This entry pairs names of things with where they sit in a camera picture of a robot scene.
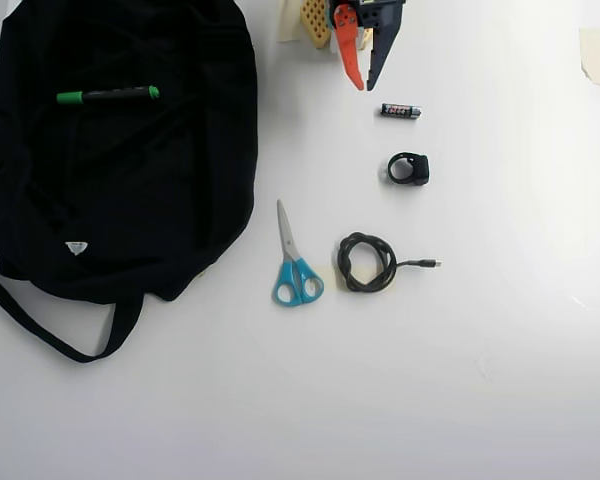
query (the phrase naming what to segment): scissor blade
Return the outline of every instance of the scissor blade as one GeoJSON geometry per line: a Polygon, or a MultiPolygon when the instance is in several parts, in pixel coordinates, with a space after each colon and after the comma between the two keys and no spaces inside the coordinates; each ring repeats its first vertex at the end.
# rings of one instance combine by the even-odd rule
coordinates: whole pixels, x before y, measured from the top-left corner
{"type": "Polygon", "coordinates": [[[291,226],[289,225],[287,212],[285,212],[284,205],[282,205],[282,200],[278,200],[278,225],[280,226],[280,239],[282,240],[282,250],[285,256],[290,257],[292,260],[299,260],[300,253],[296,248],[296,242],[293,241],[291,226]]]}

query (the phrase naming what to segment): white table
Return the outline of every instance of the white table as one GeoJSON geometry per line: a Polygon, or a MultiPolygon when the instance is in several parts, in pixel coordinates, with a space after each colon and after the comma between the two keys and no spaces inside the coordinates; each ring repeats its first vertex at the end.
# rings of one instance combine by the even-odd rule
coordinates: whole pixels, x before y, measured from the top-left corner
{"type": "MultiPolygon", "coordinates": [[[[411,0],[364,94],[336,57],[274,42],[275,2],[240,3],[261,93],[248,230],[92,366],[0,311],[0,479],[600,480],[600,88],[578,45],[600,0],[411,0]],[[405,150],[429,156],[426,187],[378,180],[405,150]],[[277,198],[328,283],[311,306],[271,301],[277,198]],[[342,291],[358,230],[444,266],[342,291]]],[[[5,284],[95,351],[109,309],[5,284]]]]}

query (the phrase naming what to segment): black cable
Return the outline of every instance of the black cable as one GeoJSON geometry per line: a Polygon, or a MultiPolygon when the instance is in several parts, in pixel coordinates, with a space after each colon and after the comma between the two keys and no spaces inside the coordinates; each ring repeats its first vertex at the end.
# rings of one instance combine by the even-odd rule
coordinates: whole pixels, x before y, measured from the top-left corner
{"type": "Polygon", "coordinates": [[[340,250],[338,251],[338,268],[347,282],[347,288],[352,292],[375,293],[384,290],[393,282],[396,272],[400,267],[435,268],[440,265],[441,263],[437,260],[408,260],[398,263],[396,254],[387,242],[373,235],[365,235],[360,232],[352,233],[342,240],[340,242],[340,250]],[[362,283],[351,274],[351,259],[349,255],[351,254],[351,250],[360,243],[366,243],[373,247],[382,262],[382,272],[369,283],[362,283]]]}

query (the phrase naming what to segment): black ring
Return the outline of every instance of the black ring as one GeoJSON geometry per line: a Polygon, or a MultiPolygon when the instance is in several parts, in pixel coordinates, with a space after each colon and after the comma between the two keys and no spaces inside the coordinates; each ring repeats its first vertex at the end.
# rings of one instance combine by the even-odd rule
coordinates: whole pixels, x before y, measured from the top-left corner
{"type": "Polygon", "coordinates": [[[387,175],[393,183],[398,185],[408,185],[410,183],[424,185],[429,182],[429,159],[424,155],[418,155],[415,153],[398,153],[394,155],[391,160],[389,160],[389,165],[387,166],[387,175]],[[391,171],[396,162],[399,162],[400,160],[406,160],[413,168],[411,175],[406,178],[396,178],[391,171]]]}

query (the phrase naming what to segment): black backpack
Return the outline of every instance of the black backpack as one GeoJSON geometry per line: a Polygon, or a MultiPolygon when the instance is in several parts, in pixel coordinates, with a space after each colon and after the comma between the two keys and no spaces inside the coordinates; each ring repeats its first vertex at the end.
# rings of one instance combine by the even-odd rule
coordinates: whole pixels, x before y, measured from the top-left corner
{"type": "Polygon", "coordinates": [[[0,274],[116,304],[84,355],[0,285],[20,325],[81,363],[118,350],[147,293],[171,301],[253,209],[257,80],[233,0],[24,0],[0,38],[0,274]],[[155,101],[57,94],[153,85],[155,101]]]}

